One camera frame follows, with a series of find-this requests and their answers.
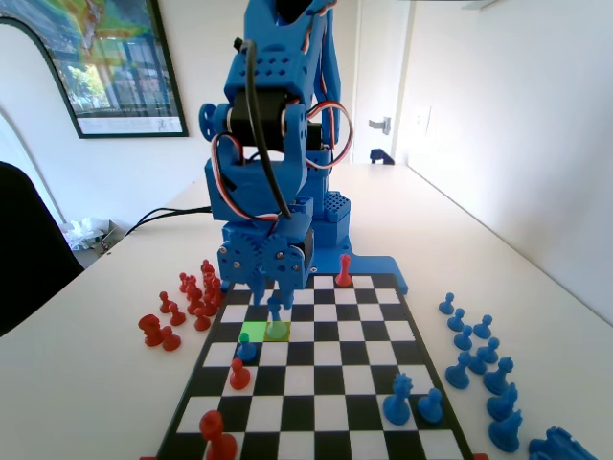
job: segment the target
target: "framed poster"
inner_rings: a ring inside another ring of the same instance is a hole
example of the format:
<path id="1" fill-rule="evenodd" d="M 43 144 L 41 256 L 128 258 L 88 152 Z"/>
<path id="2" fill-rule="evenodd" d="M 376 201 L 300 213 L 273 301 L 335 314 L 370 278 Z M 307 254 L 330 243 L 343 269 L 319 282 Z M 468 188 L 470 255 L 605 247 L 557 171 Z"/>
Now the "framed poster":
<path id="1" fill-rule="evenodd" d="M 0 0 L 54 74 L 80 138 L 188 136 L 156 0 Z"/>

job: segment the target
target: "blue pawn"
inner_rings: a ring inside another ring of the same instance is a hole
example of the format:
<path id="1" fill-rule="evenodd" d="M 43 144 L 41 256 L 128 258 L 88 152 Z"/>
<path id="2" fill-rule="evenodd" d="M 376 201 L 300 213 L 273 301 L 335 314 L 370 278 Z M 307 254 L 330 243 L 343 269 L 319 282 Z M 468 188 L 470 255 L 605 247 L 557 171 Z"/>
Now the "blue pawn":
<path id="1" fill-rule="evenodd" d="M 484 362 L 484 358 L 486 357 L 487 353 L 488 350 L 483 348 L 477 350 L 477 355 L 472 356 L 470 358 L 470 364 L 468 364 L 468 369 L 470 369 L 475 374 L 482 376 L 488 370 L 488 365 Z"/>
<path id="2" fill-rule="evenodd" d="M 513 360 L 510 357 L 502 357 L 498 363 L 498 370 L 488 372 L 483 377 L 483 383 L 494 395 L 501 396 L 509 387 L 507 374 L 512 370 Z"/>
<path id="3" fill-rule="evenodd" d="M 256 352 L 258 350 L 256 346 L 249 341 L 248 333 L 242 333 L 238 340 L 240 341 L 240 346 L 238 347 L 237 357 L 239 357 L 243 363 L 249 362 L 256 357 Z"/>
<path id="4" fill-rule="evenodd" d="M 437 424 L 443 419 L 441 400 L 443 395 L 438 388 L 432 388 L 428 396 L 420 398 L 418 401 L 418 412 L 421 417 L 430 424 Z"/>
<path id="5" fill-rule="evenodd" d="M 468 387 L 470 380 L 468 379 L 468 374 L 466 373 L 466 367 L 470 363 L 470 353 L 469 352 L 461 352 L 458 356 L 458 365 L 447 367 L 447 370 L 444 371 L 444 376 L 451 385 L 464 390 Z"/>
<path id="6" fill-rule="evenodd" d="M 488 399 L 488 412 L 494 420 L 502 422 L 513 413 L 513 406 L 517 401 L 517 388 L 511 383 L 502 396 L 492 396 Z"/>
<path id="7" fill-rule="evenodd" d="M 472 334 L 472 328 L 470 326 L 464 326 L 462 329 L 462 333 L 459 333 L 455 337 L 453 337 L 453 343 L 456 344 L 460 350 L 470 350 L 472 347 L 472 340 L 470 340 L 470 335 Z"/>
<path id="8" fill-rule="evenodd" d="M 411 417 L 411 409 L 406 399 L 411 394 L 413 382 L 406 374 L 398 374 L 394 378 L 394 396 L 383 400 L 383 414 L 394 425 L 404 425 Z"/>
<path id="9" fill-rule="evenodd" d="M 518 410 L 503 422 L 492 422 L 488 429 L 489 439 L 504 452 L 515 452 L 519 449 L 517 432 L 522 421 L 521 410 Z"/>
<path id="10" fill-rule="evenodd" d="M 477 324 L 472 331 L 479 338 L 489 338 L 491 336 L 491 331 L 489 330 L 489 325 L 491 324 L 491 316 L 486 314 L 481 324 Z"/>
<path id="11" fill-rule="evenodd" d="M 444 302 L 440 302 L 439 304 L 439 311 L 441 313 L 444 314 L 451 314 L 453 313 L 453 305 L 451 305 L 451 302 L 453 302 L 453 293 L 448 292 L 447 295 L 444 296 Z"/>
<path id="12" fill-rule="evenodd" d="M 498 360 L 498 354 L 496 353 L 496 349 L 498 348 L 499 345 L 500 345 L 500 340 L 498 340 L 496 337 L 492 337 L 489 340 L 487 347 L 479 348 L 479 350 L 484 349 L 488 352 L 488 354 L 484 358 L 484 361 L 487 364 L 493 364 L 494 362 Z"/>
<path id="13" fill-rule="evenodd" d="M 456 333 L 461 331 L 464 328 L 462 318 L 464 318 L 464 309 L 456 309 L 456 315 L 453 318 L 447 319 L 447 326 L 449 326 L 449 329 Z"/>

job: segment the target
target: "white desk surface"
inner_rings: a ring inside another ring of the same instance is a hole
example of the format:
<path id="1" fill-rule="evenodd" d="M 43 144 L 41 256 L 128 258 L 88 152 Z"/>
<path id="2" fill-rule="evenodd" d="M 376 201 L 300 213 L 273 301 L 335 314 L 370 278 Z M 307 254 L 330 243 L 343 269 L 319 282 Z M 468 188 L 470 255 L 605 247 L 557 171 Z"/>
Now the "white desk surface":
<path id="1" fill-rule="evenodd" d="M 440 376 L 458 356 L 447 317 L 438 312 L 444 295 L 456 294 L 454 304 L 465 309 L 469 324 L 493 316 L 500 355 L 515 363 L 510 381 L 524 417 L 522 445 L 507 455 L 490 442 L 490 394 L 480 379 L 470 374 L 470 386 L 460 391 L 443 377 L 473 452 L 526 459 L 530 439 L 563 426 L 598 458 L 613 458 L 607 392 L 613 388 L 613 328 L 407 168 L 340 167 L 330 189 L 352 200 L 355 253 L 396 258 Z M 200 180 L 171 205 L 207 203 Z M 221 225 L 207 215 L 142 227 L 0 338 L 0 457 L 155 455 L 206 333 L 188 321 L 175 328 L 181 348 L 165 353 L 145 346 L 137 324 L 159 313 L 161 290 L 185 309 L 178 274 L 198 273 L 204 258 L 216 259 Z"/>

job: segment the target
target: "highlighted green square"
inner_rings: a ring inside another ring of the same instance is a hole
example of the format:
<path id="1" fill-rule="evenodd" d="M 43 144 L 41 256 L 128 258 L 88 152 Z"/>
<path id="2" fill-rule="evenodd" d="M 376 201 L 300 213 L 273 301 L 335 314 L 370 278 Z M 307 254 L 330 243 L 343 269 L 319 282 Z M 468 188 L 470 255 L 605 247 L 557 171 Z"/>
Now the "highlighted green square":
<path id="1" fill-rule="evenodd" d="M 240 333 L 248 333 L 250 342 L 263 342 L 266 334 L 265 321 L 245 321 Z"/>
<path id="2" fill-rule="evenodd" d="M 264 342 L 288 342 L 289 341 L 289 328 L 291 327 L 291 323 L 289 321 L 284 321 L 284 323 L 287 326 L 287 332 L 281 338 L 272 338 L 270 335 L 268 335 L 268 327 L 270 326 L 271 323 L 270 321 L 266 323 L 266 328 L 264 329 L 264 332 L 265 332 Z"/>

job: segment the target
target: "chessboard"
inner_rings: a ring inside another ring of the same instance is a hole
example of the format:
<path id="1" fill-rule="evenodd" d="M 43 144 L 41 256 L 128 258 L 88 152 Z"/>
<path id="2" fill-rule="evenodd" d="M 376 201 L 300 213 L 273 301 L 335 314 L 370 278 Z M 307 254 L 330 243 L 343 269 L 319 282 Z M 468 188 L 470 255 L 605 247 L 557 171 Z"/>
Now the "chessboard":
<path id="1" fill-rule="evenodd" d="M 238 442 L 237 458 L 472 460 L 415 320 L 393 275 L 310 276 L 282 310 L 287 334 L 272 339 L 269 284 L 258 307 L 246 286 L 231 287 L 209 331 L 157 460 L 202 460 L 207 443 L 199 422 L 210 410 Z M 245 364 L 249 385 L 229 383 L 238 337 L 249 333 L 258 350 Z M 413 380 L 411 417 L 392 425 L 382 411 L 398 373 Z M 428 424 L 418 399 L 436 387 L 443 420 Z"/>

